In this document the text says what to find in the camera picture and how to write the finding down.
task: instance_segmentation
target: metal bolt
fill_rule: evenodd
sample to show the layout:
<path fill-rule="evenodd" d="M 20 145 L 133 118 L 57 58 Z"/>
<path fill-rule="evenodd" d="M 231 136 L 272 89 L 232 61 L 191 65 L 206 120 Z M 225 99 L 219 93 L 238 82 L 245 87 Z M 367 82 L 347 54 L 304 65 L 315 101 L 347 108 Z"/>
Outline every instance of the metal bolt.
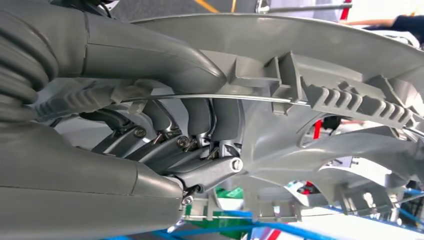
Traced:
<path fill-rule="evenodd" d="M 190 140 L 188 137 L 186 136 L 180 136 L 177 140 L 176 140 L 176 144 L 178 145 L 178 147 L 180 148 L 186 148 L 190 143 Z"/>
<path fill-rule="evenodd" d="M 243 169 L 243 161 L 239 158 L 234 159 L 231 163 L 231 169 L 235 173 L 240 172 Z"/>
<path fill-rule="evenodd" d="M 146 134 L 147 134 L 146 130 L 142 128 L 141 126 L 134 131 L 134 136 L 136 136 L 137 138 L 144 138 Z"/>
<path fill-rule="evenodd" d="M 185 205 L 189 205 L 189 204 L 191 204 L 192 202 L 193 202 L 193 200 L 194 200 L 195 198 L 193 197 L 193 196 L 186 196 L 186 197 L 184 197 L 183 199 L 182 199 L 182 205 L 183 206 L 185 206 Z"/>

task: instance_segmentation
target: gray plastic model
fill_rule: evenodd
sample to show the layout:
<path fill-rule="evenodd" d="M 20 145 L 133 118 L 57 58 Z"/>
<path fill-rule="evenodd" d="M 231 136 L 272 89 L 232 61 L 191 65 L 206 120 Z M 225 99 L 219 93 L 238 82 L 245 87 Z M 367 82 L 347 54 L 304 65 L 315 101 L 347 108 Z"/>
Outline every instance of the gray plastic model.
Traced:
<path fill-rule="evenodd" d="M 280 206 L 300 220 L 288 206 L 328 203 L 363 215 L 364 193 L 383 212 L 389 194 L 424 180 L 424 53 L 402 43 L 266 15 L 129 24 L 24 0 L 0 11 L 0 239 L 164 229 L 219 184 L 242 186 L 255 218 Z M 382 126 L 305 142 L 330 115 Z M 73 146 L 54 127 L 76 118 L 112 133 Z M 345 156 L 392 174 L 378 184 L 321 168 Z M 292 180 L 321 194 L 297 194 Z"/>

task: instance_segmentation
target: red marking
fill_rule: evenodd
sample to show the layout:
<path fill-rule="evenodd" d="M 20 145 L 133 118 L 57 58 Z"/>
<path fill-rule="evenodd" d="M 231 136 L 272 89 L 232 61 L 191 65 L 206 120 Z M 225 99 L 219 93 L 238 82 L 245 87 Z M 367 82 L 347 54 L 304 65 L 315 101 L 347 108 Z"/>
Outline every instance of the red marking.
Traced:
<path fill-rule="evenodd" d="M 321 131 L 321 125 L 323 124 L 322 120 L 318 120 L 315 123 L 315 129 L 313 131 L 313 139 L 319 139 L 320 138 L 320 131 Z"/>
<path fill-rule="evenodd" d="M 271 234 L 269 235 L 267 240 L 277 240 L 278 236 L 280 235 L 281 231 L 274 229 Z"/>
<path fill-rule="evenodd" d="M 345 4 L 350 4 L 351 2 L 352 0 L 344 0 Z M 341 12 L 340 20 L 346 21 L 348 19 L 349 9 L 350 8 L 343 8 L 343 11 Z"/>

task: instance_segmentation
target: yellow line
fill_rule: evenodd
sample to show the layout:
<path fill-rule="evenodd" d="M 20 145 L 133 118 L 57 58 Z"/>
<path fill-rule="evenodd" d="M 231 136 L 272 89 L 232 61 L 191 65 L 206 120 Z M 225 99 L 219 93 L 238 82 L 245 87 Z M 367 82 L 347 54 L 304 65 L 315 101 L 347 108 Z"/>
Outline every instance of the yellow line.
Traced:
<path fill-rule="evenodd" d="M 197 4 L 199 4 L 200 6 L 204 7 L 205 9 L 207 9 L 211 13 L 219 13 L 220 12 L 215 7 L 213 7 L 209 3 L 205 2 L 204 0 L 194 0 L 194 1 Z"/>
<path fill-rule="evenodd" d="M 236 11 L 236 2 L 237 0 L 232 0 L 231 12 L 234 13 Z"/>

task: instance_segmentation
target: gray plastic part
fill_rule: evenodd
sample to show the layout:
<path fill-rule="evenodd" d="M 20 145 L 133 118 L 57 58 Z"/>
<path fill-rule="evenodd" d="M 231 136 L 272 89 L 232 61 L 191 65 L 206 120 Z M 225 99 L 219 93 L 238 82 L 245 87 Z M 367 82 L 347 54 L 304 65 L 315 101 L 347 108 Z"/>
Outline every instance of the gray plastic part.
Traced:
<path fill-rule="evenodd" d="M 151 119 L 153 128 L 157 132 L 178 127 L 166 107 L 158 100 L 147 101 L 143 108 L 143 113 Z"/>
<path fill-rule="evenodd" d="M 127 117 L 110 109 L 99 109 L 90 113 L 81 112 L 79 116 L 94 122 L 104 122 L 111 130 L 121 133 L 134 125 Z"/>
<path fill-rule="evenodd" d="M 363 157 L 392 170 L 393 174 L 386 175 L 386 181 L 382 183 L 385 188 L 399 187 L 413 175 L 423 179 L 420 141 L 401 140 L 404 138 L 399 134 L 366 129 L 303 144 L 305 133 L 316 120 L 329 113 L 396 128 L 402 128 L 405 121 L 406 124 L 411 122 L 408 120 L 409 111 L 422 115 L 423 111 L 416 110 L 423 105 L 419 95 L 413 97 L 414 91 L 407 84 L 393 83 L 397 80 L 410 83 L 418 94 L 424 94 L 422 51 L 340 24 L 270 15 L 185 15 L 143 19 L 135 24 L 182 39 L 201 49 L 227 75 L 229 84 L 219 90 L 220 94 L 272 97 L 270 85 L 276 83 L 280 88 L 277 93 L 281 95 L 275 97 L 289 99 L 293 97 L 291 93 L 302 93 L 301 101 L 313 103 L 321 93 L 310 97 L 309 86 L 331 91 L 328 99 L 322 99 L 322 108 L 315 109 L 242 100 L 245 131 L 240 157 L 246 174 L 236 175 L 231 180 L 243 187 L 247 199 L 252 196 L 251 199 L 257 200 L 258 192 L 263 188 L 282 188 L 292 180 L 313 180 L 323 193 L 314 204 L 322 204 L 325 201 L 318 200 L 323 198 L 334 203 L 340 200 L 335 197 L 336 186 L 348 182 L 348 189 L 353 186 L 365 188 L 363 183 L 373 182 L 346 169 L 321 169 L 328 160 L 345 156 Z M 291 61 L 283 64 L 288 54 Z M 295 78 L 286 81 L 287 76 Z M 399 121 L 401 114 L 388 118 L 378 116 L 379 107 L 383 105 L 387 106 L 381 111 L 383 116 L 392 107 L 399 113 L 402 110 L 381 86 L 369 84 L 376 76 L 387 78 L 393 92 L 408 108 L 404 120 Z M 341 97 L 337 99 L 333 90 L 337 90 Z M 349 97 L 351 101 L 338 102 Z M 365 99 L 366 104 L 361 106 L 360 99 Z M 410 104 L 413 99 L 417 100 L 417 107 Z M 351 111 L 348 106 L 355 107 L 355 100 L 358 100 L 356 103 L 360 109 Z M 326 107 L 333 101 L 335 106 L 346 104 L 345 109 Z M 421 117 L 413 114 L 413 118 L 419 120 Z"/>
<path fill-rule="evenodd" d="M 177 140 L 178 137 L 174 137 L 156 145 L 152 145 L 149 142 L 126 156 L 126 159 L 145 163 L 146 165 L 151 162 L 160 161 L 169 155 L 175 155 L 181 152 Z"/>
<path fill-rule="evenodd" d="M 289 52 L 278 60 L 277 71 L 281 82 L 271 85 L 270 92 L 272 97 L 288 97 L 293 102 L 303 98 L 301 76 L 294 58 L 293 53 Z M 276 64 L 276 58 L 272 59 L 271 65 L 273 64 Z"/>
<path fill-rule="evenodd" d="M 200 186 L 199 193 L 204 193 L 240 171 L 235 171 L 232 168 L 233 162 L 236 160 L 240 161 L 237 157 L 224 157 L 214 160 L 197 159 L 170 168 L 166 172 L 175 175 L 187 188 Z"/>
<path fill-rule="evenodd" d="M 53 97 L 35 108 L 37 120 L 43 122 L 75 113 L 94 112 L 112 104 L 112 92 L 113 88 L 105 86 L 76 90 Z"/>
<path fill-rule="evenodd" d="M 402 106 L 346 90 L 312 84 L 305 88 L 305 93 L 314 110 L 369 120 L 392 128 L 401 129 L 413 116 L 411 110 Z"/>
<path fill-rule="evenodd" d="M 56 77 L 151 78 L 177 92 L 213 93 L 224 74 L 188 44 L 143 27 L 32 1 L 2 0 L 0 8 L 2 238 L 100 239 L 173 225 L 182 215 L 177 183 L 142 163 L 72 147 L 27 122 L 36 112 L 22 103 Z M 95 91 L 39 111 L 110 103 L 97 101 L 108 91 Z"/>
<path fill-rule="evenodd" d="M 339 199 L 344 214 L 354 214 L 359 216 L 367 216 L 376 213 L 386 213 L 393 208 L 385 188 L 369 183 L 362 187 L 350 187 L 339 185 L 335 188 L 336 196 Z M 370 194 L 373 204 L 378 208 L 371 208 L 365 200 L 364 194 Z"/>
<path fill-rule="evenodd" d="M 213 114 L 211 113 L 208 99 L 181 99 L 188 112 L 187 133 L 190 136 L 208 133 L 213 126 Z"/>
<path fill-rule="evenodd" d="M 202 154 L 208 154 L 209 148 L 199 148 L 195 151 L 179 152 L 177 154 L 170 154 L 164 156 L 160 159 L 150 161 L 148 167 L 152 169 L 155 173 L 163 173 L 169 168 L 174 168 L 176 166 L 185 164 L 189 161 L 198 160 L 201 158 Z"/>
<path fill-rule="evenodd" d="M 5 240 L 104 239 L 167 228 L 179 220 L 181 200 L 0 187 Z"/>
<path fill-rule="evenodd" d="M 237 138 L 240 127 L 244 127 L 241 101 L 236 99 L 213 99 L 212 102 L 216 115 L 216 125 L 212 140 L 222 141 Z"/>
<path fill-rule="evenodd" d="M 387 81 L 389 83 L 388 90 L 392 92 L 393 98 L 399 99 L 399 101 L 403 104 L 403 106 L 405 106 L 406 108 L 409 108 L 409 107 L 414 107 L 417 105 L 422 105 L 422 102 L 423 102 L 422 99 L 421 101 L 417 99 L 417 97 L 421 98 L 420 94 L 410 82 L 400 80 L 397 78 L 391 78 L 391 79 L 388 79 Z M 417 113 L 420 116 L 423 115 L 422 111 Z"/>
<path fill-rule="evenodd" d="M 375 77 L 369 79 L 368 81 L 366 81 L 366 83 L 368 85 L 371 85 L 371 86 L 374 86 L 376 88 L 381 89 L 381 91 L 385 95 L 385 99 L 388 102 L 399 105 L 399 106 L 405 108 L 406 106 L 405 106 L 404 102 L 406 102 L 406 100 L 407 100 L 406 98 L 409 95 L 409 91 L 407 91 L 407 92 L 402 91 L 402 88 L 403 88 L 404 85 L 409 85 L 408 87 L 412 87 L 412 88 L 413 88 L 413 86 L 409 82 L 405 82 L 405 81 L 398 80 L 398 79 L 392 79 L 392 82 L 397 84 L 396 88 L 393 88 L 392 84 L 389 83 L 387 78 L 385 78 L 382 75 L 375 76 Z M 395 90 L 399 90 L 398 91 L 399 94 L 406 94 L 406 95 L 403 96 L 403 98 L 404 98 L 403 101 L 398 97 L 398 94 L 395 92 Z"/>
<path fill-rule="evenodd" d="M 135 136 L 135 132 L 138 129 L 137 126 L 134 126 L 124 134 L 115 131 L 93 147 L 91 151 L 97 154 L 108 154 L 120 158 L 125 157 L 134 146 L 142 141 L 142 138 Z"/>

